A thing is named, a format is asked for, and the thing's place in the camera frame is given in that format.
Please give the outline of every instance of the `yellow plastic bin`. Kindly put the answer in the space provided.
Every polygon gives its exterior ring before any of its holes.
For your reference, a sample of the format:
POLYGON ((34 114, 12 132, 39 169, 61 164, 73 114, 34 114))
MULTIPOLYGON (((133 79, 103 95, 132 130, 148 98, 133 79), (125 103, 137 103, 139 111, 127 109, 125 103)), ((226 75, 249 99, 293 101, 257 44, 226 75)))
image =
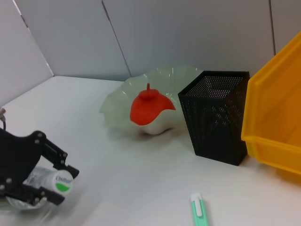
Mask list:
POLYGON ((301 174, 301 33, 249 80, 241 137, 258 161, 301 174))

